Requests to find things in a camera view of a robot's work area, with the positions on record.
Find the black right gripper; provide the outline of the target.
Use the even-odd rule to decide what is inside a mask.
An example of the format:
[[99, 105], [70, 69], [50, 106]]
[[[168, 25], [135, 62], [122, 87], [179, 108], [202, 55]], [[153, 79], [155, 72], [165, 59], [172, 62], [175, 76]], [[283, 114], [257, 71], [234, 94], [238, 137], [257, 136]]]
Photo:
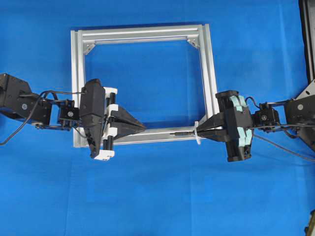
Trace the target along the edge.
[[[217, 113], [198, 125], [198, 136], [226, 142], [229, 162], [251, 158], [253, 131], [250, 127], [253, 121], [244, 97], [238, 91], [227, 90], [217, 93], [216, 99], [222, 113]], [[212, 129], [222, 126], [224, 129]]]

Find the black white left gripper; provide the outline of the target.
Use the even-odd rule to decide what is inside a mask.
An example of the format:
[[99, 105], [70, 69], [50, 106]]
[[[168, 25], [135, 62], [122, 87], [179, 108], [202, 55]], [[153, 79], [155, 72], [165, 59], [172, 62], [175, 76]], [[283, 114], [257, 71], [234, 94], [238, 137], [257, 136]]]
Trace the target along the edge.
[[[143, 123], [134, 118], [127, 110], [125, 110], [121, 106], [118, 106], [115, 103], [116, 95], [118, 93], [118, 90], [116, 88], [103, 88], [105, 89], [105, 114], [103, 135], [101, 138], [99, 155], [94, 159], [107, 161], [115, 155], [115, 151], [113, 150], [114, 139], [138, 134], [145, 131], [146, 127]], [[80, 118], [78, 127], [83, 128]]]

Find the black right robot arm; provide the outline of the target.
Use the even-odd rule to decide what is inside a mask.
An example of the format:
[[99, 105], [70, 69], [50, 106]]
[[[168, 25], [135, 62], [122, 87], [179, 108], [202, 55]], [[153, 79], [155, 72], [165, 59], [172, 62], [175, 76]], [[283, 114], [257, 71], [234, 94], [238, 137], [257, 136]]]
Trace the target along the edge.
[[266, 133], [284, 132], [291, 139], [301, 139], [311, 150], [315, 148], [315, 97], [265, 102], [250, 112], [247, 99], [238, 91], [216, 94], [219, 112], [198, 125], [194, 134], [226, 145], [229, 162], [251, 158], [255, 130]]

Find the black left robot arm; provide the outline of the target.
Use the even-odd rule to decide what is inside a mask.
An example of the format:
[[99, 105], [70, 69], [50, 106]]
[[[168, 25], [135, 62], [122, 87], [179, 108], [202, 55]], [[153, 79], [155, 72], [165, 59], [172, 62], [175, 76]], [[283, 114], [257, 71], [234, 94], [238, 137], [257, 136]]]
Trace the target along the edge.
[[23, 125], [37, 129], [78, 131], [90, 149], [90, 157], [109, 160], [114, 157], [116, 139], [138, 134], [146, 130], [144, 124], [123, 107], [116, 104], [117, 89], [101, 85], [99, 79], [85, 83], [81, 91], [79, 107], [74, 100], [60, 100], [57, 91], [33, 93], [29, 84], [3, 73], [0, 76], [0, 113]]

